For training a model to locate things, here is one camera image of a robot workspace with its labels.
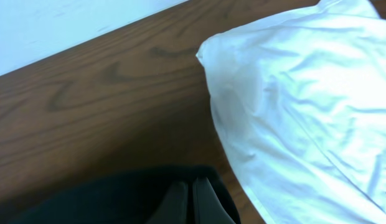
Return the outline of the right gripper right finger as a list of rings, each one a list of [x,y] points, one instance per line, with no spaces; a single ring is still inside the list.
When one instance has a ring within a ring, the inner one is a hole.
[[[192,186],[196,224],[235,224],[216,196],[209,180],[196,179]]]

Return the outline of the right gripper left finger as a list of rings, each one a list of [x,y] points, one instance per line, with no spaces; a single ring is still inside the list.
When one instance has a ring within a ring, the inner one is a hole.
[[[188,193],[185,182],[172,183],[146,224],[186,224]]]

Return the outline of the black leggings red waistband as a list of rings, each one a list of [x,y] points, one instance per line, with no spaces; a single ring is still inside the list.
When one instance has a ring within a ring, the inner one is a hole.
[[[186,224],[195,223],[192,186],[207,178],[235,224],[238,210],[217,171],[210,166],[163,166],[129,171],[66,190],[22,212],[11,223],[146,224],[174,182],[188,186]]]

